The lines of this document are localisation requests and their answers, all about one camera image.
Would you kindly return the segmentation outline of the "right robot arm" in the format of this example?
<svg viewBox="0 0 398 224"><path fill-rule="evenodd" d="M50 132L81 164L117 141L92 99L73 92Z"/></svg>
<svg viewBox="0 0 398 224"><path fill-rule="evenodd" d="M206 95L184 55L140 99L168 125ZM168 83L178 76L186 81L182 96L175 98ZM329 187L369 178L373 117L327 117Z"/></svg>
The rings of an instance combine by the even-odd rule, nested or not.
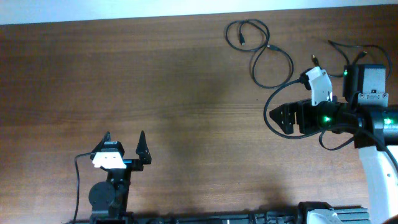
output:
<svg viewBox="0 0 398 224"><path fill-rule="evenodd" d="M388 105L386 68L381 64L351 64L344 67L343 97L339 102L326 70L309 68L296 80L311 97L265 110L267 127L285 139L318 135L327 131L350 133L341 147L354 144L359 152L369 192L369 221L397 223L397 108Z"/></svg>

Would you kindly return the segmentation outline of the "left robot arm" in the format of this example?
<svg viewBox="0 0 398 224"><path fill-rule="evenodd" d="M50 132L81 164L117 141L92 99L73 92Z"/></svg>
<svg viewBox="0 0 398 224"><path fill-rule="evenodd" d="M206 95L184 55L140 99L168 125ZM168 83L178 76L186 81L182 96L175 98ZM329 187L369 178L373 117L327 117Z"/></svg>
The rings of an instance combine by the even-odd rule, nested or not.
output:
<svg viewBox="0 0 398 224"><path fill-rule="evenodd" d="M91 152L94 167L104 170L107 177L90 189L90 223L134 223L134 215L127 211L131 174L142 172L145 165L152 163L144 131L141 131L136 147L138 158L125 159L124 153L122 143L112 141L109 132Z"/></svg>

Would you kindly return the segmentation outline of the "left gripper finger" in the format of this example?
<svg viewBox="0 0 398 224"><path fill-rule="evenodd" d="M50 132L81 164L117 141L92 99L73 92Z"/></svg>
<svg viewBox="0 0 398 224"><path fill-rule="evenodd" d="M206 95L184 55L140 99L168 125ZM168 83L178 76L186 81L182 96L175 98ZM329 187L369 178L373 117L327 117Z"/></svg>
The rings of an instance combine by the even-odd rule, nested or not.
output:
<svg viewBox="0 0 398 224"><path fill-rule="evenodd" d="M104 134L102 140L92 150L91 155L94 156L97 152L101 152L101 150L102 150L102 148L104 146L104 143L107 142L107 141L110 141L110 140L111 140L111 133L109 131L107 131Z"/></svg>
<svg viewBox="0 0 398 224"><path fill-rule="evenodd" d="M141 131L139 136L139 142L136 147L136 154L139 156L140 161L144 165L152 164L152 157L147 146L146 135L144 131Z"/></svg>

